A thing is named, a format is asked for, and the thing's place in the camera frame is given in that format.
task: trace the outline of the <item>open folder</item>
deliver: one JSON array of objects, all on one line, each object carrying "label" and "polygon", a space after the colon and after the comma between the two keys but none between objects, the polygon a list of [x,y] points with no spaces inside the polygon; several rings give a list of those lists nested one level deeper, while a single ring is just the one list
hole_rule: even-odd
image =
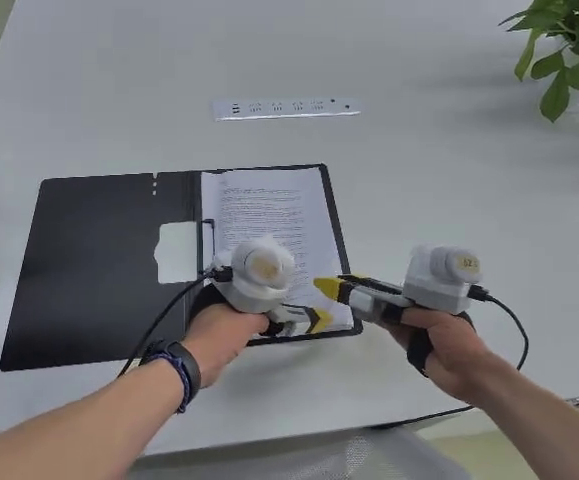
[{"label": "open folder", "polygon": [[[192,238],[169,240],[169,253],[158,252],[170,230],[163,227],[172,225],[184,226]],[[349,272],[324,165],[44,180],[0,369],[126,359],[158,312],[215,253],[268,233],[296,258],[287,302],[327,309],[335,320],[322,333],[251,344],[360,333],[362,324],[347,307],[311,284],[314,276]],[[176,274],[178,261],[190,273],[163,282],[168,270]],[[152,339],[182,338],[198,291],[171,310]]]}]

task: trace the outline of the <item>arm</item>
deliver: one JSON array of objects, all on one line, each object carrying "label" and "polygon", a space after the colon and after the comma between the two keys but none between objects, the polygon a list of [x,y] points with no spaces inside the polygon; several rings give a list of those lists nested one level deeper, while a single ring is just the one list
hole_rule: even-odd
[{"label": "arm", "polygon": [[[201,312],[183,345],[201,370],[202,386],[264,331],[262,315],[226,305]],[[88,397],[0,434],[0,478],[118,478],[131,466],[183,397],[177,372],[165,360],[136,368]]]},{"label": "arm", "polygon": [[411,326],[434,346],[426,373],[442,390],[484,410],[541,479],[579,478],[579,411],[493,354],[464,321],[408,309],[405,326],[385,327],[406,347]]}]

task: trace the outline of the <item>floor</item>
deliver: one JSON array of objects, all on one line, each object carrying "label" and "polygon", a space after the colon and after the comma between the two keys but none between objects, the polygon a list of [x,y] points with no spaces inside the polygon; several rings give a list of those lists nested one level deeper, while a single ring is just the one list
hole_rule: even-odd
[{"label": "floor", "polygon": [[[4,30],[13,3],[14,0],[0,0],[0,35]],[[427,436],[428,431],[423,431],[423,434],[423,436]],[[529,480],[536,478],[518,452],[498,431],[480,435],[442,438],[431,440],[431,443],[441,452],[463,465],[472,473],[474,478],[479,480],[508,478]]]}]

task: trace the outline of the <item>hand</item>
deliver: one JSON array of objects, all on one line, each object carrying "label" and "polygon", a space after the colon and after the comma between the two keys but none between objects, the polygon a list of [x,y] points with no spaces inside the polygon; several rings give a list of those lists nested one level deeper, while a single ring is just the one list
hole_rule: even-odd
[{"label": "hand", "polygon": [[211,305],[200,312],[191,322],[182,345],[198,362],[201,388],[213,385],[251,337],[268,326],[264,315],[236,312],[225,304]]},{"label": "hand", "polygon": [[405,349],[413,333],[411,327],[426,329],[434,350],[427,357],[425,372],[445,393],[472,405],[477,403],[483,370],[502,361],[466,321],[445,312],[408,308],[401,325],[382,326]]}]

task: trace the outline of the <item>black folder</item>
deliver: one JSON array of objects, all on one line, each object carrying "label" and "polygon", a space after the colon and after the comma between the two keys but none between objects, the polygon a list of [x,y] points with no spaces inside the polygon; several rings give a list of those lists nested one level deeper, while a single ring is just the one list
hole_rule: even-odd
[{"label": "black folder", "polygon": [[[343,273],[349,273],[325,165],[318,168]],[[211,170],[221,173],[225,170]],[[153,258],[164,223],[197,222],[202,269],[201,171],[44,180],[0,357],[2,371],[126,359],[155,316],[185,283],[160,284]],[[152,338],[182,338],[197,287]],[[252,340],[250,345],[357,335],[349,330]]]}]

